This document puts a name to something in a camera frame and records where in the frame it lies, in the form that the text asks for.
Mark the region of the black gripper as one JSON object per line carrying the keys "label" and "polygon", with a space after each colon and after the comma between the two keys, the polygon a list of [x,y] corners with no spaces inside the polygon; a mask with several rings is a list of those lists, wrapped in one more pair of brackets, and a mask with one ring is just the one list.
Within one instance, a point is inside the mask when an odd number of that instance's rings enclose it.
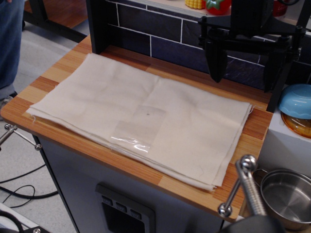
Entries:
{"label": "black gripper", "polygon": [[304,28],[280,21],[273,16],[258,27],[232,16],[202,17],[199,20],[200,45],[205,50],[211,78],[219,83],[227,67],[226,51],[266,55],[263,83],[264,92],[281,90],[285,84],[285,68],[290,60],[298,60]]}

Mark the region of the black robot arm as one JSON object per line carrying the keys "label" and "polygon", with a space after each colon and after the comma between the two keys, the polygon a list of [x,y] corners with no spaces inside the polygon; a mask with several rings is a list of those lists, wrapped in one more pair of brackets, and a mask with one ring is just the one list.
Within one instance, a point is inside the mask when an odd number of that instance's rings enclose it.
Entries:
{"label": "black robot arm", "polygon": [[298,60],[306,30],[273,17],[272,0],[234,0],[229,16],[200,18],[199,44],[215,82],[225,76],[227,51],[267,55],[263,82],[273,90],[287,63]]}

